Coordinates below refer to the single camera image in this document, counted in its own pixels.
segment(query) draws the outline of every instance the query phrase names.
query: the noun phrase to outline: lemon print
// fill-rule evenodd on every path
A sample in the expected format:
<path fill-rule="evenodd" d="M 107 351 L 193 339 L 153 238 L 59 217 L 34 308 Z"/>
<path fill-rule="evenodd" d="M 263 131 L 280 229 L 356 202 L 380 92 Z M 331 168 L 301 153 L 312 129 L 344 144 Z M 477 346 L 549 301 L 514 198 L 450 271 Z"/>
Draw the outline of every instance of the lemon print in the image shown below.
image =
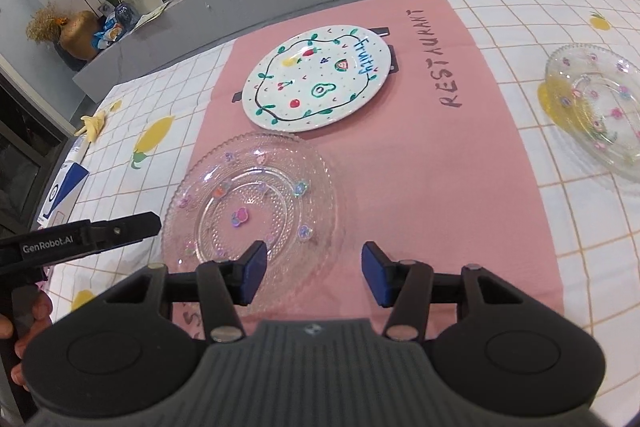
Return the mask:
<path fill-rule="evenodd" d="M 591 19 L 589 19 L 591 26 L 596 28 L 597 30 L 608 31 L 611 29 L 611 24 L 598 12 L 594 12 L 591 14 Z"/>
<path fill-rule="evenodd" d="M 116 100 L 109 107 L 109 112 L 116 112 L 122 107 L 122 100 Z"/>
<path fill-rule="evenodd" d="M 155 149 L 158 144 L 164 139 L 166 134 L 171 129 L 174 123 L 174 116 L 166 116 L 154 123 L 149 129 L 147 129 L 140 138 L 136 146 L 133 147 L 133 158 L 131 161 L 131 167 L 134 169 L 140 169 L 136 164 L 142 162 L 148 155 L 148 153 Z"/>
<path fill-rule="evenodd" d="M 95 295 L 92 294 L 89 290 L 80 290 L 76 294 L 74 301 L 71 302 L 71 311 L 76 311 L 80 306 L 87 304 L 87 302 L 89 302 L 94 297 Z"/>
<path fill-rule="evenodd" d="M 286 68 L 295 66 L 297 63 L 298 63 L 298 57 L 296 57 L 295 55 L 293 57 L 285 58 L 282 61 L 282 65 Z"/>
<path fill-rule="evenodd" d="M 550 77 L 542 82 L 538 87 L 538 100 L 547 116 L 563 130 L 595 131 L 591 105 L 584 98 L 575 98 L 571 85 L 565 80 Z M 570 105 L 562 105 L 562 100 L 569 101 Z"/>

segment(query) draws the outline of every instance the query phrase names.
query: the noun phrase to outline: human hand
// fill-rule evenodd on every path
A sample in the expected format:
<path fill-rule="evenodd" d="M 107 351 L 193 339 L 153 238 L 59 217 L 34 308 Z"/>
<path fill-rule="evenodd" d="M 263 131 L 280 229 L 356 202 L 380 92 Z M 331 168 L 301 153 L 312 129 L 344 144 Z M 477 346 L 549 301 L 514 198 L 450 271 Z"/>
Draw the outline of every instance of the human hand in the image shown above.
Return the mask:
<path fill-rule="evenodd" d="M 31 342 L 33 337 L 51 325 L 51 317 L 49 317 L 49 315 L 52 311 L 53 304 L 51 299 L 49 299 L 49 296 L 46 293 L 41 291 L 33 303 L 33 308 L 31 309 L 31 313 L 33 314 L 33 326 L 31 326 L 31 329 L 25 336 L 23 336 L 23 338 L 19 339 L 15 343 L 15 354 L 18 355 L 18 357 L 22 358 L 27 344 Z M 4 317 L 4 315 L 0 315 L 0 339 L 10 339 L 12 334 L 14 334 L 14 325 L 8 318 Z M 21 363 L 12 368 L 11 378 L 17 385 L 23 386 L 28 391 L 22 375 Z"/>

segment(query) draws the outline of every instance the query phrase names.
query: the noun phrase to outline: metal screw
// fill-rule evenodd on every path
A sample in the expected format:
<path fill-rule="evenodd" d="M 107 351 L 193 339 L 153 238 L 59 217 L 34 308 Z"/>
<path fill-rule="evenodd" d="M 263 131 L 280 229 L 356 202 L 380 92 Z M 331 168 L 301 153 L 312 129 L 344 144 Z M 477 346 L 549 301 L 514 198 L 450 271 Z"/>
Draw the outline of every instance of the metal screw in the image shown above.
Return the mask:
<path fill-rule="evenodd" d="M 211 338 L 219 343 L 231 343 L 242 338 L 242 331 L 235 326 L 218 326 L 211 330 Z"/>
<path fill-rule="evenodd" d="M 412 341 L 418 337 L 418 330 L 413 326 L 400 324 L 397 326 L 391 326 L 386 330 L 386 336 L 391 340 L 398 342 Z"/>

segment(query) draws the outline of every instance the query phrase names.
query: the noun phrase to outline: glass plate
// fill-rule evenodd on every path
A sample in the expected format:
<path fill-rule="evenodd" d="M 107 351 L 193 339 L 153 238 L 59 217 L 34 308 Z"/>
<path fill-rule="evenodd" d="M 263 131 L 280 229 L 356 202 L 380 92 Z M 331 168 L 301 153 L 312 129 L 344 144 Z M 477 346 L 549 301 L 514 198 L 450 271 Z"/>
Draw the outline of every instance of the glass plate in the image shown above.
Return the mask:
<path fill-rule="evenodd" d="M 539 94 L 549 117 L 611 171 L 640 181 L 638 68 L 604 48 L 571 44 L 551 55 L 545 76 Z"/>
<path fill-rule="evenodd" d="M 188 172 L 162 227 L 171 272 L 234 260 L 255 240 L 268 265 L 254 302 L 266 311 L 324 263 L 334 231 L 334 190 L 322 158 L 290 134 L 252 132 L 213 149 Z"/>

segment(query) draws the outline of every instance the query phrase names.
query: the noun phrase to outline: table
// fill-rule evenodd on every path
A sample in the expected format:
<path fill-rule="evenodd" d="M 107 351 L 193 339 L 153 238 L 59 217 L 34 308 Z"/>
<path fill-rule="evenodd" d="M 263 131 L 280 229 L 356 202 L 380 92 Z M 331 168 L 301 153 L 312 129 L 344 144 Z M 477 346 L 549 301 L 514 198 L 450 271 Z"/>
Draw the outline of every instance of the table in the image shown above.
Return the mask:
<path fill-rule="evenodd" d="M 609 29 L 594 28 L 594 12 Z M 101 108 L 122 106 L 82 163 L 91 175 L 72 219 L 164 216 L 189 165 L 255 129 L 231 102 L 254 64 L 295 33 L 347 18 L 388 27 L 399 71 L 363 110 L 300 135 L 351 197 L 340 199 L 329 277 L 270 316 L 365 315 L 380 327 L 386 314 L 359 275 L 363 240 L 438 271 L 480 263 L 594 335 L 607 373 L 593 407 L 623 425 L 640 405 L 640 191 L 568 148 L 536 91 L 563 44 L 640 64 L 640 0 L 366 0 L 258 30 L 111 90 Z M 132 169 L 138 136 L 167 116 L 169 133 Z M 100 293 L 161 261 L 159 243 L 55 267 L 54 319 L 80 290 Z M 428 332 L 451 322 L 450 310 L 430 315 Z"/>

